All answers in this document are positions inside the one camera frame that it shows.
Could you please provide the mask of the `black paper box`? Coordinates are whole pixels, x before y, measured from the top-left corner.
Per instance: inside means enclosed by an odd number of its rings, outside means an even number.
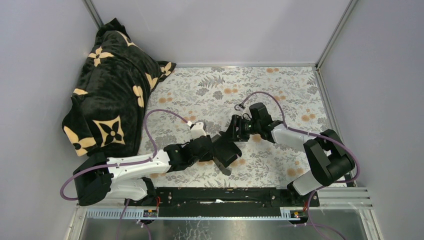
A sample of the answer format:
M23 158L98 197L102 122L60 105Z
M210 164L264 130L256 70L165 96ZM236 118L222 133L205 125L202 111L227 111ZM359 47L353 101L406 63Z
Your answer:
M242 151L223 134L224 132L220 131L206 143L206 152L198 161L213 161L222 174L230 176L232 171L228 169L228 166L242 156Z

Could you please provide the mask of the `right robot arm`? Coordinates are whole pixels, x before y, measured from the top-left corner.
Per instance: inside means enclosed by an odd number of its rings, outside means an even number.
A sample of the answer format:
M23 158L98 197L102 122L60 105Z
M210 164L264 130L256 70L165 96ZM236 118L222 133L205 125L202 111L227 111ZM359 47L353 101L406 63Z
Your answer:
M296 130L282 120L273 120L266 106L255 103L247 116L233 115L225 134L231 142L246 142L252 135L306 154L310 170L287 185L287 201L301 205L307 195L335 183L356 166L338 134L331 129L315 134Z

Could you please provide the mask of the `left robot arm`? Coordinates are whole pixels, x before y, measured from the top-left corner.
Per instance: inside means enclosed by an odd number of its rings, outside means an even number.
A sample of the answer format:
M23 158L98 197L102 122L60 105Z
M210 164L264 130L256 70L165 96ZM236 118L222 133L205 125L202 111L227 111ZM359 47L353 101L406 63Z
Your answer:
M183 171L199 160L212 158L209 135L168 145L156 154L116 158L96 153L73 172L77 200L80 206L104 199L130 199L148 206L155 200L155 188L148 175Z

